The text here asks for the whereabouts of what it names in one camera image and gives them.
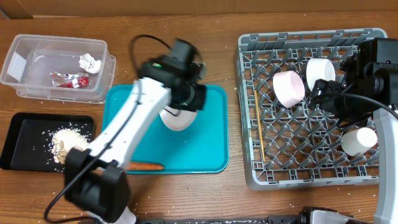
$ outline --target plastic box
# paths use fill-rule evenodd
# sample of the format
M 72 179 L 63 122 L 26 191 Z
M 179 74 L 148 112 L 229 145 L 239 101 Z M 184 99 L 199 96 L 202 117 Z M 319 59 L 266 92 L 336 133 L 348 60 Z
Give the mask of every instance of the plastic box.
M 90 54 L 101 60 L 98 73 L 89 73 L 83 88 L 52 86 L 50 72 L 78 73 L 80 56 Z M 104 103 L 112 87 L 116 59 L 103 40 L 44 35 L 17 35 L 8 51 L 0 82 L 16 89 L 17 95 L 45 100 Z
M 358 44 L 375 37 L 387 35 L 375 28 L 244 34 L 239 38 L 234 61 L 249 188 L 274 190 L 379 182 L 378 145 L 357 157 L 339 150 L 341 136 L 358 127 L 337 128 L 333 114 L 308 108 L 310 90 L 305 74 L 311 58 L 327 58 L 340 82 L 344 74 L 339 70 L 340 62 L 358 53 Z M 291 108 L 282 106 L 272 89 L 274 74 L 287 70 L 296 71 L 306 88 L 305 99 Z M 368 127 L 375 129 L 372 120 Z M 259 138 L 264 141 L 264 158 Z

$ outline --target blue tray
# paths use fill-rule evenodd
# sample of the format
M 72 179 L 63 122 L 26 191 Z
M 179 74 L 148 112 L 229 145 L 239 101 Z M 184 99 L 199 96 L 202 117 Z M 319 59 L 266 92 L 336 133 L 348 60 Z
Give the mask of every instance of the blue tray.
M 132 85 L 118 85 L 106 95 L 104 130 L 127 99 Z M 195 121 L 183 131 L 171 131 L 158 116 L 138 145 L 132 161 L 162 164 L 160 171 L 128 174 L 217 173 L 228 164 L 227 96 L 220 86 L 207 85 L 206 103 Z

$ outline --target dish rack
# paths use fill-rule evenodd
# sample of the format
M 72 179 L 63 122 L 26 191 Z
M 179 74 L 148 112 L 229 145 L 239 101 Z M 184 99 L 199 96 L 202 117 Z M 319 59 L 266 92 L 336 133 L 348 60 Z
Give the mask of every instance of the dish rack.
M 358 44 L 375 37 L 387 35 L 382 29 L 373 28 L 244 34 L 239 38 L 234 61 L 249 188 L 274 190 L 379 182 L 378 146 L 357 157 L 342 151 L 341 136 L 358 127 L 337 128 L 333 114 L 311 110 L 305 78 L 311 58 L 327 58 L 336 70 L 336 81 L 342 81 L 340 62 L 358 53 Z M 306 89 L 304 100 L 291 108 L 283 107 L 272 90 L 273 75 L 286 70 L 295 70 Z M 371 119 L 368 127 L 375 130 Z M 264 159 L 260 137 L 264 141 Z

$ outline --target wooden stick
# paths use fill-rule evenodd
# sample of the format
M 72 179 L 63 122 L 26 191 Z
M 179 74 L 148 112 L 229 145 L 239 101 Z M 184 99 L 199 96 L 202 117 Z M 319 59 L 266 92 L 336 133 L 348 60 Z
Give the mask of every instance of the wooden stick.
M 164 170 L 164 167 L 160 164 L 130 162 L 128 170 Z
M 261 155 L 262 155 L 262 162 L 266 161 L 266 153 L 264 152 L 264 143 L 262 143 L 262 129 L 261 129 L 261 120 L 260 120 L 260 107 L 259 102 L 257 100 L 257 90 L 254 90 L 254 99 L 256 101 L 256 114 L 257 114 L 257 123 L 259 124 L 259 138 L 261 144 Z

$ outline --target plastic wrapper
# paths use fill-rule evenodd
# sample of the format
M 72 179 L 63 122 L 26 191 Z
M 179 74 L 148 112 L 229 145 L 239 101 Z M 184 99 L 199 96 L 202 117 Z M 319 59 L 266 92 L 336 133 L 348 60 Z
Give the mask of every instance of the plastic wrapper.
M 55 87 L 81 88 L 89 84 L 87 73 L 62 74 L 50 72 L 50 76 L 52 77 L 52 85 Z

